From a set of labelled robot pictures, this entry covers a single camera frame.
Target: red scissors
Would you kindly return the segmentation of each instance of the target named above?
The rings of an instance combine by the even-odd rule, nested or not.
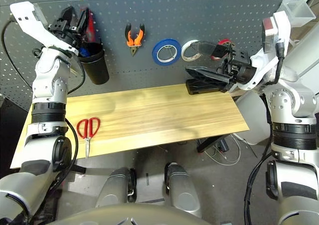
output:
[[[93,120],[96,120],[98,123],[98,126],[96,130],[93,133]],[[84,122],[84,133],[80,132],[80,126]],[[90,152],[90,140],[93,138],[93,136],[98,132],[100,128],[101,120],[99,118],[90,118],[90,119],[82,119],[80,122],[78,122],[76,126],[76,130],[80,137],[85,140],[85,158],[87,159],[89,157]]]

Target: blue tape roll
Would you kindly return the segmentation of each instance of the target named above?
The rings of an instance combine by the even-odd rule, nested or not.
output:
[[[171,58],[168,60],[162,60],[158,57],[158,53],[164,46],[168,46],[168,45],[173,46],[175,48],[174,58]],[[176,41],[174,39],[161,40],[160,42],[158,42],[155,45],[155,47],[153,48],[153,51],[152,51],[152,57],[153,57],[154,62],[156,64],[159,64],[162,66],[167,66],[167,65],[171,65],[171,64],[175,63],[180,58],[180,55],[181,55],[181,46],[178,43],[178,41]]]

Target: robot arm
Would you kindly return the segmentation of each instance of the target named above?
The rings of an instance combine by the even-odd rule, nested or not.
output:
[[[72,57],[77,57],[87,26],[88,10],[71,27],[72,7],[47,27],[37,5],[15,3],[11,12],[21,29],[44,44],[33,82],[32,120],[27,127],[19,173],[0,180],[0,223],[23,224],[36,214],[47,193],[72,166],[72,146],[65,137],[65,107]]]
[[[257,54],[249,58],[231,46],[198,41],[191,45],[196,52],[221,58],[226,55],[221,74],[206,67],[187,67],[186,71],[204,86],[212,85],[222,92],[237,84],[240,89],[266,95],[275,158],[268,163],[266,185],[268,196],[280,203],[278,224],[315,225],[319,223],[317,101],[294,71],[281,69],[289,37],[288,18],[285,12],[277,12],[263,20],[263,48]]]

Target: gray floor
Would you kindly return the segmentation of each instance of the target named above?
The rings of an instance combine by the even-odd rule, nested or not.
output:
[[[226,139],[230,151],[227,158],[234,160],[237,149],[230,137]],[[137,202],[166,199],[163,187],[163,172],[167,162],[177,162],[191,175],[202,207],[203,219],[213,225],[230,221],[242,225],[243,199],[247,178],[259,161],[263,146],[252,146],[254,156],[244,143],[241,146],[241,159],[237,165],[222,166],[212,161],[206,154],[196,152],[195,141],[186,144],[168,144],[163,146],[115,153],[78,160],[77,164],[87,167],[85,175],[71,174],[64,183],[64,191],[59,201],[58,218],[93,208],[97,196],[107,178],[114,170],[123,166],[133,167],[138,175]],[[220,155],[215,158],[224,162]],[[265,192],[264,165],[255,180],[251,197],[251,216],[253,224],[276,224],[278,205],[267,197]]]

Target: table leg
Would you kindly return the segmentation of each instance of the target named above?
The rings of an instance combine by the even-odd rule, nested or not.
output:
[[[76,164],[73,164],[72,168],[71,168],[71,171],[74,171],[74,172],[76,172],[78,174],[85,174],[86,168],[81,167],[81,166],[76,165]]]
[[[214,137],[209,137],[207,139],[205,139],[204,142],[200,142],[200,140],[196,140],[197,141],[197,151],[199,153],[204,152],[206,149],[210,148],[211,146],[213,146],[214,144],[218,143],[220,140],[226,138],[228,136],[228,134],[225,135],[220,135],[220,136],[214,136]]]

